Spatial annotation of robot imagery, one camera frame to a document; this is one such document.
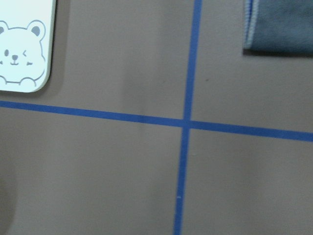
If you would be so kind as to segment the cream bear print tray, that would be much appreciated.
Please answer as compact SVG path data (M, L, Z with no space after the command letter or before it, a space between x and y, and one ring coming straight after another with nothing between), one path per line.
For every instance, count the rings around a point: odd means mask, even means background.
M0 2L0 89L33 93L50 76L55 0Z

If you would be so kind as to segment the folded grey cloth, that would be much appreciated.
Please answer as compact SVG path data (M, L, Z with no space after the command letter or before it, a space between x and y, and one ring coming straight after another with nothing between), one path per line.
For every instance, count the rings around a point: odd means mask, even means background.
M246 0L244 50L313 53L311 0Z

